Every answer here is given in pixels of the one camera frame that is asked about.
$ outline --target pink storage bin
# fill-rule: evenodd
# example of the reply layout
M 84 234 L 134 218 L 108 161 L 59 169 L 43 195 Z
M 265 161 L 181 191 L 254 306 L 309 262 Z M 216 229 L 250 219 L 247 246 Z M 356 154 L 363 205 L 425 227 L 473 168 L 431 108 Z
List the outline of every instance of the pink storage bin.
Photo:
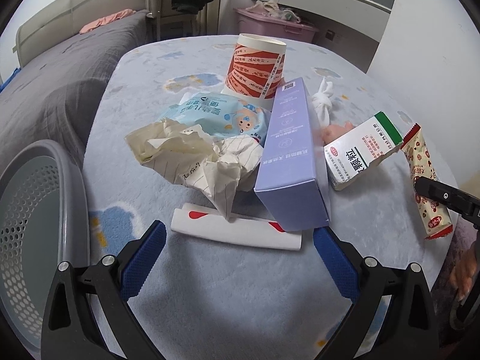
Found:
M 315 33 L 319 31 L 317 28 L 308 24 L 298 24 L 293 21 L 263 16 L 240 8 L 235 8 L 235 11 L 238 13 L 240 33 L 272 36 L 274 38 L 311 43 Z

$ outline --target gray bed sheet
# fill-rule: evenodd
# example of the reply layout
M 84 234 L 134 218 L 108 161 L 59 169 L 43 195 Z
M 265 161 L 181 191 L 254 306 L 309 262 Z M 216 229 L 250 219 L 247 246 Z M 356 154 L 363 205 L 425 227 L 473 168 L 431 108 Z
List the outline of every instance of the gray bed sheet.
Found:
M 27 145 L 51 139 L 83 164 L 88 136 L 120 58 L 150 41 L 146 10 L 75 35 L 30 61 L 0 93 L 0 174 Z

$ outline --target metal screw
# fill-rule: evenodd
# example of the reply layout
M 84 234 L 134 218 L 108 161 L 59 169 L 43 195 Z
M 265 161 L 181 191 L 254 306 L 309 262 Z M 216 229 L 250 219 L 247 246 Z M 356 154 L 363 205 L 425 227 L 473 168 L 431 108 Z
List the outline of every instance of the metal screw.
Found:
M 111 266 L 111 264 L 113 264 L 114 261 L 115 261 L 115 257 L 113 257 L 112 255 L 108 255 L 102 258 L 102 264 L 105 266 Z
M 66 271 L 67 268 L 68 268 L 68 262 L 66 262 L 66 261 L 58 264 L 58 270 L 61 271 L 61 272 Z
M 418 265 L 416 262 L 412 263 L 410 268 L 413 272 L 417 272 L 417 273 L 422 270 L 422 267 Z
M 367 257 L 365 259 L 365 264 L 367 264 L 367 266 L 369 266 L 370 268 L 373 268 L 374 266 L 377 266 L 377 260 L 373 257 Z

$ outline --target paper cup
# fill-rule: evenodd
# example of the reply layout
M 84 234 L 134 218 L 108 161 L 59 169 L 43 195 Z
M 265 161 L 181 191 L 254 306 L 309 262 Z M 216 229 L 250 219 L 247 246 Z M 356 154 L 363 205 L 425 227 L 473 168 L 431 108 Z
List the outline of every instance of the paper cup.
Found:
M 240 34 L 222 93 L 271 111 L 286 49 L 277 39 Z

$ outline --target bed headboard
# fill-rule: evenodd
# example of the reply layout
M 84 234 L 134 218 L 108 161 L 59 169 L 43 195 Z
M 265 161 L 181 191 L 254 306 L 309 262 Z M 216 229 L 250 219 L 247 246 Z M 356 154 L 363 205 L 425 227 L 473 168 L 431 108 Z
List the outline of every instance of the bed headboard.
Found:
M 16 49 L 23 68 L 36 56 L 78 34 L 81 28 L 123 9 L 142 10 L 146 0 L 55 0 L 17 31 Z

